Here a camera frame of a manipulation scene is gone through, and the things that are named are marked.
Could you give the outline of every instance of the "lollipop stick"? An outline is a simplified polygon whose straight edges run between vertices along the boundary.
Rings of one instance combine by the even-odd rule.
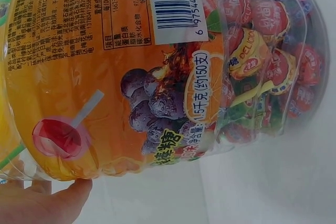
[[[83,106],[83,108],[78,112],[76,117],[71,122],[71,126],[77,128],[78,125],[86,118],[91,111],[97,106],[100,100],[104,97],[104,93],[97,90],[90,100]]]
[[[77,128],[79,124],[86,118],[91,111],[97,106],[100,100],[104,97],[104,93],[97,90],[90,100],[83,106],[83,108],[78,112],[77,116],[71,122],[73,128]],[[22,151],[25,150],[25,145],[21,142],[18,147],[12,150],[11,153],[5,159],[0,162],[0,170],[2,170],[6,165],[8,165],[16,156],[18,156]]]
[[[274,84],[272,81],[267,81],[262,85],[261,89],[259,90],[260,86],[256,86],[254,89],[251,89],[241,95],[238,95],[235,100],[232,102],[230,107],[234,107],[240,103],[246,102],[256,95],[260,96],[262,93],[274,88]]]

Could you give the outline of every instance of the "white background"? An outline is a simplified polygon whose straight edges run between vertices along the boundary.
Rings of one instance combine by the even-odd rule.
[[[332,63],[322,106],[305,131],[204,158],[201,171],[193,162],[96,180],[76,223],[336,223],[336,0],[316,1]]]

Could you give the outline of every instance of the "orange fruit illustration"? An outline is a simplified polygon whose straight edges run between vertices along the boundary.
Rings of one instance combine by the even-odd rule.
[[[207,65],[207,69],[198,68],[193,63],[185,88],[184,110],[191,121],[211,124],[217,119],[221,103],[223,55],[208,54],[207,62],[204,63],[203,66]]]

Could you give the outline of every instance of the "purple grapes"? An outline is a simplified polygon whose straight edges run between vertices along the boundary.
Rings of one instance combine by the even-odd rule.
[[[135,106],[129,117],[130,126],[137,132],[148,131],[156,120],[157,118],[151,113],[148,106],[148,101],[142,101]]]
[[[143,87],[146,75],[147,71],[140,68],[128,71],[121,79],[121,93],[130,98],[136,89]]]
[[[156,144],[156,143],[153,143],[149,140],[146,140],[144,143],[143,143],[143,146],[141,148],[141,153],[142,155],[148,155],[148,154],[154,154],[156,153],[157,151],[157,147],[158,147],[159,144]]]
[[[159,85],[159,81],[153,75],[153,72],[159,71],[160,69],[161,69],[160,67],[156,67],[156,68],[151,69],[145,77],[143,87],[144,87],[145,92],[148,96],[151,96]]]
[[[130,106],[133,110],[140,102],[149,101],[148,95],[145,93],[143,87],[136,89],[130,98]]]
[[[173,89],[156,91],[149,100],[149,107],[157,118],[177,120],[185,117],[184,93]]]
[[[182,127],[180,128],[179,134],[183,135],[183,139],[181,145],[185,146],[188,145],[187,141],[189,140],[192,133],[190,133],[190,128],[194,127],[196,124],[192,121],[185,122]]]
[[[148,130],[147,139],[153,143],[160,143],[160,137],[165,129],[174,130],[174,122],[167,118],[160,118]]]

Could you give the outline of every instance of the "clear plastic container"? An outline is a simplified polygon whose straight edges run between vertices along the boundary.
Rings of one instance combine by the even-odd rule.
[[[226,152],[303,124],[328,77],[313,0],[0,7],[3,179],[122,176]]]

